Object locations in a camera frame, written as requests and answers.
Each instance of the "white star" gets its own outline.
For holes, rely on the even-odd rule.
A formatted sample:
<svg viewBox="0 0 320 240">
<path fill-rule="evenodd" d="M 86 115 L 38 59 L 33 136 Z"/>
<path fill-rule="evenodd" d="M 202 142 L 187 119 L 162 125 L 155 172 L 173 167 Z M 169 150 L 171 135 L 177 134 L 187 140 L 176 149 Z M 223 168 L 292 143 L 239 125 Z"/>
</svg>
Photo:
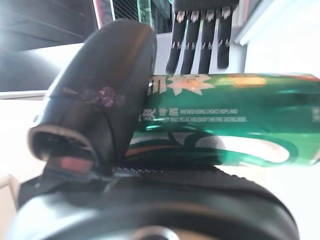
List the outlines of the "white star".
<svg viewBox="0 0 320 240">
<path fill-rule="evenodd" d="M 205 81 L 211 79 L 208 75 L 205 74 L 197 74 L 197 75 L 183 75 L 183 76 L 172 76 L 168 78 L 168 80 L 172 81 L 168 85 L 169 88 L 173 90 L 175 96 L 182 93 L 183 89 L 186 89 L 195 94 L 202 95 L 202 89 L 213 89 L 214 85 L 210 83 L 206 83 Z"/>
</svg>

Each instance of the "green beer can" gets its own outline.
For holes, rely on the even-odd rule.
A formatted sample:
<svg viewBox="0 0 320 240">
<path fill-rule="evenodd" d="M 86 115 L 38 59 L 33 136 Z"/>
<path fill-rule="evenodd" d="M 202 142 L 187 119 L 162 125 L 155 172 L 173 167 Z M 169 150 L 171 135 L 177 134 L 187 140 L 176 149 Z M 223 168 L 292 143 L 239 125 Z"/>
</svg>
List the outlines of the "green beer can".
<svg viewBox="0 0 320 240">
<path fill-rule="evenodd" d="M 320 80 L 305 74 L 153 76 L 126 156 L 135 166 L 314 165 Z"/>
</svg>

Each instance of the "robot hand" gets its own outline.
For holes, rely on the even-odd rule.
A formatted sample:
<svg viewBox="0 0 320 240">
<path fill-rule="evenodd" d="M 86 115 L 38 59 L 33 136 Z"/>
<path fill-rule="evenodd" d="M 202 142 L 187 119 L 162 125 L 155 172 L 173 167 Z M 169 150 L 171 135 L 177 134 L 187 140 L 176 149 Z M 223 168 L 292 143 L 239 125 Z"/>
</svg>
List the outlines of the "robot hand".
<svg viewBox="0 0 320 240">
<path fill-rule="evenodd" d="M 166 72 L 168 74 L 176 72 L 188 21 L 180 73 L 190 74 L 195 57 L 200 21 L 203 20 L 198 73 L 209 73 L 217 18 L 219 19 L 217 66 L 219 69 L 226 69 L 229 66 L 232 16 L 238 4 L 239 0 L 175 0 L 173 3 L 172 45 Z"/>
</svg>

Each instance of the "black robotic finger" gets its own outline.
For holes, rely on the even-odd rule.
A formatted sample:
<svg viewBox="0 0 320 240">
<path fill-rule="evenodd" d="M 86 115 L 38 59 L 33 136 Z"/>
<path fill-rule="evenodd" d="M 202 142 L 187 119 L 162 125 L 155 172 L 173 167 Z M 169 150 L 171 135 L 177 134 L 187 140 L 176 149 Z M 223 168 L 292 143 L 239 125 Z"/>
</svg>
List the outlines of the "black robotic finger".
<svg viewBox="0 0 320 240">
<path fill-rule="evenodd" d="M 230 37 L 233 11 L 234 8 L 227 6 L 223 7 L 220 13 L 217 53 L 217 67 L 219 69 L 226 69 L 229 66 Z"/>
<path fill-rule="evenodd" d="M 181 44 L 185 36 L 186 22 L 187 14 L 185 11 L 177 11 L 174 14 L 172 44 L 169 60 L 165 69 L 167 74 L 174 74 L 176 72 L 181 52 Z"/>
<path fill-rule="evenodd" d="M 214 41 L 217 14 L 214 10 L 205 13 L 201 37 L 201 53 L 199 62 L 199 74 L 208 74 L 211 61 L 212 44 Z"/>
<path fill-rule="evenodd" d="M 192 11 L 188 16 L 188 27 L 186 31 L 185 50 L 181 67 L 181 74 L 190 74 L 194 63 L 196 45 L 198 41 L 201 13 Z"/>
</svg>

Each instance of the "black plastic housing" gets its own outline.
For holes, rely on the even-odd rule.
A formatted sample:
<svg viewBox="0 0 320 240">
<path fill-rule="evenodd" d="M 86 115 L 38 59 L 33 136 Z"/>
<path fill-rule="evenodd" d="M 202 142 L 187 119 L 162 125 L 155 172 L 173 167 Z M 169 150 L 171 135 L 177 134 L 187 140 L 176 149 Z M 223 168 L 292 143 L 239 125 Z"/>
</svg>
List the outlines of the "black plastic housing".
<svg viewBox="0 0 320 240">
<path fill-rule="evenodd" d="M 236 7 L 239 0 L 174 0 L 175 11 L 186 10 L 215 10 L 226 6 Z"/>
<path fill-rule="evenodd" d="M 108 190 L 97 182 L 61 183 L 32 198 L 7 239 L 133 239 L 118 236 L 146 226 L 220 240 L 300 239 L 290 211 L 272 193 L 220 170 L 145 172 L 104 184 Z"/>
<path fill-rule="evenodd" d="M 156 33 L 136 21 L 93 34 L 49 88 L 28 133 L 31 152 L 42 160 L 84 158 L 111 175 L 138 123 L 156 53 Z"/>
</svg>

